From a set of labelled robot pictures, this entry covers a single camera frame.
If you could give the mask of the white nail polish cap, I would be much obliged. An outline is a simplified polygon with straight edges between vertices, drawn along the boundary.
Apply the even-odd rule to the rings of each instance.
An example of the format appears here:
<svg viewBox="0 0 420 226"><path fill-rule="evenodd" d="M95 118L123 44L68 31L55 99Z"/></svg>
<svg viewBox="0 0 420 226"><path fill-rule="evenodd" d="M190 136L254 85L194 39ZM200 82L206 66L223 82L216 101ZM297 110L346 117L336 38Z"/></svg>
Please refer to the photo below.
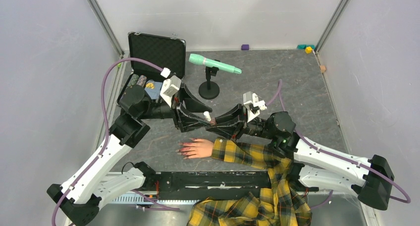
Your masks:
<svg viewBox="0 0 420 226"><path fill-rule="evenodd" d="M211 115L210 115L210 112L205 111L205 112L203 112L203 115L204 115L204 117L205 117L206 121L211 122L212 117L211 117Z"/></svg>

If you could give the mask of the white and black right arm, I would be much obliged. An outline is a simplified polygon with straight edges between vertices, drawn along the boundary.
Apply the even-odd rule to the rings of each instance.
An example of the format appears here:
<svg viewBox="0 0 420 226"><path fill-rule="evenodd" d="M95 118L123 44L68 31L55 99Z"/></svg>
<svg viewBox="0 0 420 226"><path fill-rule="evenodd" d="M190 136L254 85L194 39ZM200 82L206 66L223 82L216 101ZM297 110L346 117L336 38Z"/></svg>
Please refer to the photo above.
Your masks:
<svg viewBox="0 0 420 226"><path fill-rule="evenodd" d="M269 139L268 148L275 154L297 161L286 176L290 189L304 186L347 192L367 206L387 210L395 176L384 157L358 157L301 137L288 112L275 112L261 119L255 108L238 105L216 118L209 112L204 112L204 117L211 123L209 132L231 140L243 134Z"/></svg>

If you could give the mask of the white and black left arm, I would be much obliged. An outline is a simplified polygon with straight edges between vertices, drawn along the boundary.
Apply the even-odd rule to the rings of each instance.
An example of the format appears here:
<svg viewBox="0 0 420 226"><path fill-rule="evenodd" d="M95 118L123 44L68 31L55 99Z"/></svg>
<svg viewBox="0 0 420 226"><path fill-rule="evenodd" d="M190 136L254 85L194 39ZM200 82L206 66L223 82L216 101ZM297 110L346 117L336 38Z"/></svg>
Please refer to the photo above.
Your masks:
<svg viewBox="0 0 420 226"><path fill-rule="evenodd" d="M150 190L156 183L152 170L144 163L104 181L112 167L134 149L150 130L147 119L174 121L176 128L186 131L188 119L208 123L202 114L212 109L191 94L185 84L168 87L163 84L160 98L153 100L139 85L126 87L118 100L122 112L109 127L104 141L83 166L62 184L52 184L47 194L75 226L89 224L109 202L128 191Z"/></svg>

